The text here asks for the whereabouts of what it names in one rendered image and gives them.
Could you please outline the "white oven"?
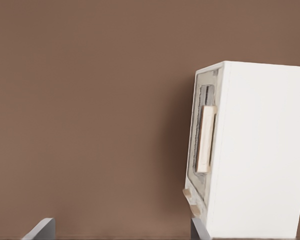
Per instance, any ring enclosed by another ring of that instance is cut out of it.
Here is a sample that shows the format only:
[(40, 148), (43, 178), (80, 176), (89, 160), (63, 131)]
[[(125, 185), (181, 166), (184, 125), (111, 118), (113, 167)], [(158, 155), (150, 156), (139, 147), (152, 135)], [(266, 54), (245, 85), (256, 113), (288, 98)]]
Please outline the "white oven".
[(297, 240), (300, 221), (300, 66), (223, 61), (210, 172), (190, 205), (211, 238)]

